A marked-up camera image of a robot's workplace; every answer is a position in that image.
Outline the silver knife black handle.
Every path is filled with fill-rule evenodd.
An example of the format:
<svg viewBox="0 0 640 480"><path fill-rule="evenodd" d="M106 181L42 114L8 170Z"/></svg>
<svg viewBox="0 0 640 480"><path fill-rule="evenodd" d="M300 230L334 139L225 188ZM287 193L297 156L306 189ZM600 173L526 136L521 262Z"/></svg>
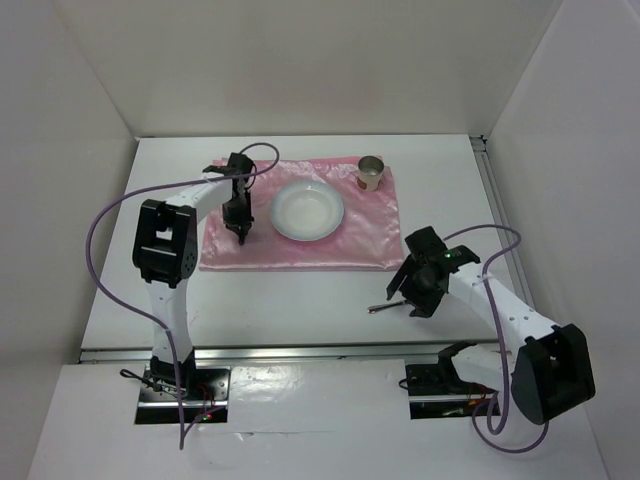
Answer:
<svg viewBox="0 0 640 480"><path fill-rule="evenodd" d="M376 314L385 310L389 310L392 308L397 308L397 307L401 307L407 304L406 300L401 300L401 301L397 301L397 302L392 302L392 303L386 303L386 304L381 304L381 305L374 305L374 306L370 306L367 308L367 312L369 314Z"/></svg>

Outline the white scalloped plate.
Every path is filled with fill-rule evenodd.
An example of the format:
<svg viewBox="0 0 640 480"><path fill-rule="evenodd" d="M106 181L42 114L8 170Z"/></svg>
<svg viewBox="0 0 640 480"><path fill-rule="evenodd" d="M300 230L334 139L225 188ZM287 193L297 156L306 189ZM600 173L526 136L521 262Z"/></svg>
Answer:
<svg viewBox="0 0 640 480"><path fill-rule="evenodd" d="M342 197L330 185L319 181L296 181L282 187L272 198L270 221L282 236L300 242L314 242L330 236L342 223Z"/></svg>

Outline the pink satin rose cloth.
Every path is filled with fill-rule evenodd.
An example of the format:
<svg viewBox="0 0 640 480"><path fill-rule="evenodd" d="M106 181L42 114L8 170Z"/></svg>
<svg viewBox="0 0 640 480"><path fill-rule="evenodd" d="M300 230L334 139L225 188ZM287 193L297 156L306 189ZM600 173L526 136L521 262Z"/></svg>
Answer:
<svg viewBox="0 0 640 480"><path fill-rule="evenodd" d="M204 226L202 271L395 270L404 260L391 169L362 189L359 160L267 160L250 194L254 222L245 241L220 211Z"/></svg>

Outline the metal cup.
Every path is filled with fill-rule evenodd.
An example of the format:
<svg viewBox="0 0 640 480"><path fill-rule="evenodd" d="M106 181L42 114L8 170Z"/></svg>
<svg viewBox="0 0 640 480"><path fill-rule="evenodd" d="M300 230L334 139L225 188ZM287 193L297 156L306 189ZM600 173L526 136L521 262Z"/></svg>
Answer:
<svg viewBox="0 0 640 480"><path fill-rule="evenodd" d="M375 191L385 170L385 164L380 157L367 155L361 157L357 164L357 185L364 191Z"/></svg>

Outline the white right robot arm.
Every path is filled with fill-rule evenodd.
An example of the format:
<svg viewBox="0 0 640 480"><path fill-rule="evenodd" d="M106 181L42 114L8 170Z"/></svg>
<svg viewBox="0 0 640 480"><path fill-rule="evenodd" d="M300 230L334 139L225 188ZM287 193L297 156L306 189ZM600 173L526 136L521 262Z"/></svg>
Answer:
<svg viewBox="0 0 640 480"><path fill-rule="evenodd" d="M514 400L527 420L542 425L595 396L585 334L538 313L491 276L497 254L481 260L465 245L448 247L431 226L405 243L409 255L387 296L400 294L411 316L430 318L450 295L494 328L499 344L494 369L509 385L503 397Z"/></svg>

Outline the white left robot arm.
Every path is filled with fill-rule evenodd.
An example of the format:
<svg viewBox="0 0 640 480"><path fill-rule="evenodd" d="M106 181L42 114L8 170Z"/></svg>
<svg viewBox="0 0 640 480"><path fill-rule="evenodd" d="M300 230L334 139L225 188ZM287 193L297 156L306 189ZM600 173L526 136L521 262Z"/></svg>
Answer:
<svg viewBox="0 0 640 480"><path fill-rule="evenodd" d="M207 167L202 184L141 205L132 260L146 283L152 314L163 323L154 329L150 370L176 399L189 397L197 387L186 306L188 280L198 265L197 227L220 209L224 227L243 244L254 222L252 182L243 176L256 171L246 154L233 153L226 164Z"/></svg>

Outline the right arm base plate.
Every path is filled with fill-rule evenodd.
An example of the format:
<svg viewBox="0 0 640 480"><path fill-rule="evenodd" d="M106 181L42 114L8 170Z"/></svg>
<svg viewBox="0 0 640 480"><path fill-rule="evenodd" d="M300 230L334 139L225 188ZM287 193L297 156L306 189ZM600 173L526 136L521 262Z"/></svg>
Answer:
<svg viewBox="0 0 640 480"><path fill-rule="evenodd" d="M405 377L398 382L408 394L412 420L455 419L487 414L487 403L494 390L481 384L446 374L440 364L408 364Z"/></svg>

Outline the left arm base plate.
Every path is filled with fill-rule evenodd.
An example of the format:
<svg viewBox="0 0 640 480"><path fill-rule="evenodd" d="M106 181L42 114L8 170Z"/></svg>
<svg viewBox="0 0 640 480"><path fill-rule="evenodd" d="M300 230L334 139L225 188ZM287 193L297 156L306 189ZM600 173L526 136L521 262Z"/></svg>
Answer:
<svg viewBox="0 0 640 480"><path fill-rule="evenodd" d="M142 374L129 369L121 369L122 378L135 380L140 386L136 425L178 424L179 412L177 389L164 381L154 380L148 368ZM228 420L228 399L231 370L204 368L196 372L195 386L187 392L182 390L184 421L186 425L195 423L218 424Z"/></svg>

